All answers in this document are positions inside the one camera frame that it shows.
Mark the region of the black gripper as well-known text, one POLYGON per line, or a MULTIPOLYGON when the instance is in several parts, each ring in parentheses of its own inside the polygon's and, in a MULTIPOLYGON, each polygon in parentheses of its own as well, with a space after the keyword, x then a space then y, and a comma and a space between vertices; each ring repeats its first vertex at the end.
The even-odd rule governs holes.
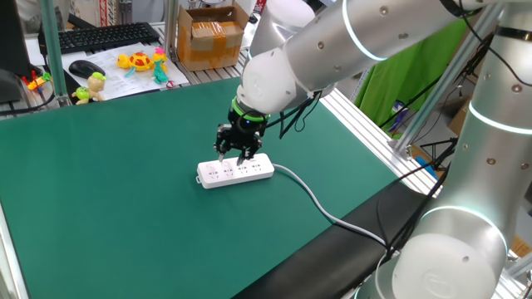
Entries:
POLYGON ((217 128, 214 150, 219 155, 219 162, 224 160, 231 147, 241 150, 237 159, 237 165, 241 165, 261 148, 267 116, 255 111, 242 114, 230 111, 228 120, 229 124, 220 124, 217 128))

